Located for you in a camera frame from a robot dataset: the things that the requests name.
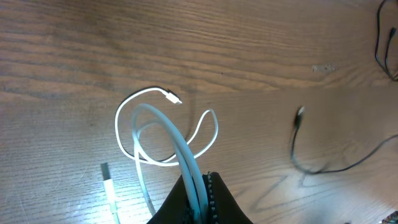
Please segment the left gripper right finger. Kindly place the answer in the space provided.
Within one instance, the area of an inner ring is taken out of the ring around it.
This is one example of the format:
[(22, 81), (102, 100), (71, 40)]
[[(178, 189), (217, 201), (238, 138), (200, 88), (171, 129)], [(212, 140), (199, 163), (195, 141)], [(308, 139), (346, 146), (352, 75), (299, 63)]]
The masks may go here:
[(203, 174), (208, 195), (207, 223), (209, 224), (252, 224), (244, 214), (217, 172)]

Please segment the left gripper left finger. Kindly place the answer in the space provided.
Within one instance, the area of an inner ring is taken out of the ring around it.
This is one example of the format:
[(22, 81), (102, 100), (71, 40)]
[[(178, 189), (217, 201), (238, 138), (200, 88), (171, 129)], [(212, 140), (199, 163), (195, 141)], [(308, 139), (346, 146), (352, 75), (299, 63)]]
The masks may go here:
[(147, 224), (193, 224), (190, 207), (182, 177), (179, 177), (162, 206)]

